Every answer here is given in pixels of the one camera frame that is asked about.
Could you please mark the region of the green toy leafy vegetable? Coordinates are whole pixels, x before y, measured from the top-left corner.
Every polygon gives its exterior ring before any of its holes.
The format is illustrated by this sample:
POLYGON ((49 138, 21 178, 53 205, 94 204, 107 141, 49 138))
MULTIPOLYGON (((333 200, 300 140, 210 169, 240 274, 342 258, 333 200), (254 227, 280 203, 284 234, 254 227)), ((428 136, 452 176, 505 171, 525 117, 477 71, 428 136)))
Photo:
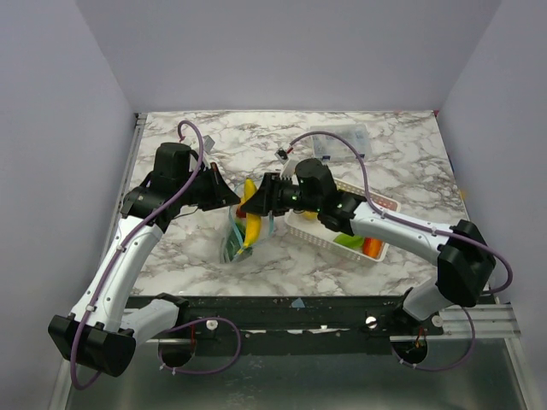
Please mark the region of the green toy leafy vegetable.
POLYGON ((221 241, 220 259, 222 263, 240 262, 248 258, 252 252, 251 249, 245 249, 239 252, 241 245, 235 231, 229 231, 221 241))

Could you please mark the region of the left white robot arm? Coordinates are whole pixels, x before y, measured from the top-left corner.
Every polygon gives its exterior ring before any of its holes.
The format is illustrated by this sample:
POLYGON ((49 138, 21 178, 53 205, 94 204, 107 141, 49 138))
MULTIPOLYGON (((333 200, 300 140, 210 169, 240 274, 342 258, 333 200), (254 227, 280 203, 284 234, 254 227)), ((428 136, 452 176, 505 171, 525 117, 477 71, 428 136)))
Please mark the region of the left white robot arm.
POLYGON ((190 324, 185 299, 161 294, 122 317, 142 266, 183 207, 202 211, 236 205, 214 162, 182 143, 162 143, 153 169, 124 197, 115 238, 85 294, 66 316, 52 318, 48 333, 65 360, 120 376, 136 347, 165 331, 181 337, 190 324))

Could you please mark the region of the clear zip top bag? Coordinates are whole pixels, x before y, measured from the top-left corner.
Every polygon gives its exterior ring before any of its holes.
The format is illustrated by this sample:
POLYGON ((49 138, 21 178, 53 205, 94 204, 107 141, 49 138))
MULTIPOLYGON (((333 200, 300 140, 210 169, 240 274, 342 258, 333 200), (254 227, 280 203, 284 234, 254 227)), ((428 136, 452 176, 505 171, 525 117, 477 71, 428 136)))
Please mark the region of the clear zip top bag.
MULTIPOLYGON (((241 245, 241 248, 239 250, 239 252, 241 252, 244 236, 245 236, 246 218, 240 218, 239 216, 237 216, 237 211, 238 211, 237 205, 231 206, 227 209, 227 219, 224 225, 224 234, 222 239, 229 231, 235 231, 238 236, 239 244, 241 245)), ((251 249, 252 254, 256 248, 260 247, 274 234, 274 231, 275 231, 274 217, 272 215, 269 215, 267 217, 262 217, 262 229, 261 229, 261 234, 259 236, 259 239, 249 248, 251 249)))

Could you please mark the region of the orange red toy fruit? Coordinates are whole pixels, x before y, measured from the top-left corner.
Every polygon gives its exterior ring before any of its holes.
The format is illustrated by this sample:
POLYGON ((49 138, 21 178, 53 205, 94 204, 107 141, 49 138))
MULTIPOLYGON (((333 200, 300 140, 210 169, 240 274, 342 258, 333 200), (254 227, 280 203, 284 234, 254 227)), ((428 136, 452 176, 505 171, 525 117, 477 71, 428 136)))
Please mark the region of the orange red toy fruit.
POLYGON ((379 239, 366 237, 362 245, 362 253, 370 258, 377 259, 382 247, 383 242, 379 239))

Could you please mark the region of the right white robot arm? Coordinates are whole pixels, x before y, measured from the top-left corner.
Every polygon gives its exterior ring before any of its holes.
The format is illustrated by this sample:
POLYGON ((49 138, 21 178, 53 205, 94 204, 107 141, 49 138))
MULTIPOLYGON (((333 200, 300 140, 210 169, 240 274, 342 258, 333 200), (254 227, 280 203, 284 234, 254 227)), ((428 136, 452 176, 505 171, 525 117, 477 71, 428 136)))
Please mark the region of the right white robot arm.
POLYGON ((408 290, 399 302, 392 316, 399 332, 415 333, 424 320, 452 305, 476 305, 496 262, 475 224, 434 224, 389 211, 369 196, 338 188, 328 166, 316 159, 300 161, 294 170, 294 177, 265 173, 243 211, 259 216, 314 211, 330 231, 379 239, 437 268, 436 278, 408 290))

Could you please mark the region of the yellow toy banana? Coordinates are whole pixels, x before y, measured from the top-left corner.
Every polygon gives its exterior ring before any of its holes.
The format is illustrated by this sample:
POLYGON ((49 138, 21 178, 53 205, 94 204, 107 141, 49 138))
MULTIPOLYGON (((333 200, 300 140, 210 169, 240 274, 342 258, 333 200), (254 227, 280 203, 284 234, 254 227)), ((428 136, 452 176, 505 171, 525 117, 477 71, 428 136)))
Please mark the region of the yellow toy banana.
MULTIPOLYGON (((252 196, 257 192, 256 185, 252 179, 246 179, 244 181, 244 201, 240 206, 240 210, 243 210, 245 203, 252 198, 252 196)), ((250 248, 258 239, 261 234, 262 229, 262 217, 256 214, 251 214, 245 211, 246 216, 246 226, 245 226, 245 236, 242 245, 242 250, 250 248)))

